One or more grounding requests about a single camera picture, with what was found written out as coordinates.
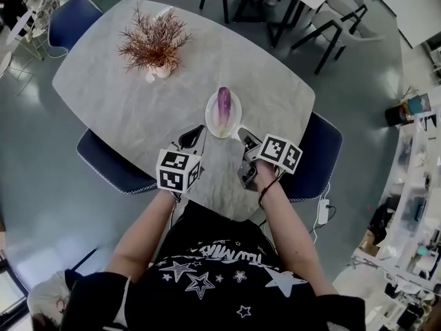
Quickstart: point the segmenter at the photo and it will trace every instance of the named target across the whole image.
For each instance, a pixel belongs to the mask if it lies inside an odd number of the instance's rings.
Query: hair
[[[31,316],[33,331],[55,331],[59,328],[55,326],[54,321],[43,314],[35,314]]]

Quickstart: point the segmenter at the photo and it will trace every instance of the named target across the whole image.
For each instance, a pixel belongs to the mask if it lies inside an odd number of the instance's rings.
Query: power adapter
[[[322,199],[318,203],[318,221],[317,223],[322,225],[328,223],[329,218],[329,200]]]

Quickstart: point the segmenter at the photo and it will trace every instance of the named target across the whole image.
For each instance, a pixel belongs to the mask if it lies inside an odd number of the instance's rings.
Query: purple eggplant
[[[229,114],[232,109],[232,95],[228,88],[221,87],[218,91],[218,129],[222,135],[226,131],[229,121]]]

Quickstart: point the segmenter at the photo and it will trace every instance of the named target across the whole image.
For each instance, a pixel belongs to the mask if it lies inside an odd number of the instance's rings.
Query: gray floor
[[[120,0],[94,1],[108,10]],[[153,1],[223,23],[221,0],[207,0],[202,12],[199,0]],[[275,19],[283,14],[287,2],[274,8]],[[328,195],[338,209],[337,215],[318,231],[316,244],[330,279],[343,269],[367,228],[373,214],[368,207],[378,203],[398,138],[396,129],[386,128],[383,120],[384,109],[401,93],[398,28],[396,20],[377,1],[366,2],[369,11],[365,23],[386,39],[346,50],[338,62],[330,61],[320,76],[314,75],[326,46],[320,38],[295,52],[288,51],[304,29],[285,35],[273,50],[265,24],[228,25],[306,81],[316,93],[314,110],[344,134]],[[231,15],[237,5],[238,0],[230,0]],[[14,63],[28,59],[25,51],[18,49]],[[97,246],[101,247],[99,253],[81,271],[102,268],[118,238],[154,195],[119,194],[80,160],[75,146],[85,126],[51,84],[61,62],[49,58],[33,61],[27,70],[34,77],[17,97],[20,84],[7,77],[0,80],[0,195],[7,230],[6,254],[28,286],[56,270],[72,267]],[[311,227],[316,201],[295,207]],[[258,212],[254,218],[259,221],[261,217],[262,212]]]

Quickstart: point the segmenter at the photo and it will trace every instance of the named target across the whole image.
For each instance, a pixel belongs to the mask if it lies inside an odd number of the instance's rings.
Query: blue chair
[[[50,15],[49,46],[71,51],[83,34],[101,16],[103,11],[91,0],[69,0]]]
[[[76,151],[111,186],[123,194],[138,194],[156,188],[156,180],[111,149],[87,129]]]
[[[293,175],[280,184],[291,202],[318,198],[326,189],[336,166],[343,135],[328,120],[312,112],[300,142],[303,154]]]

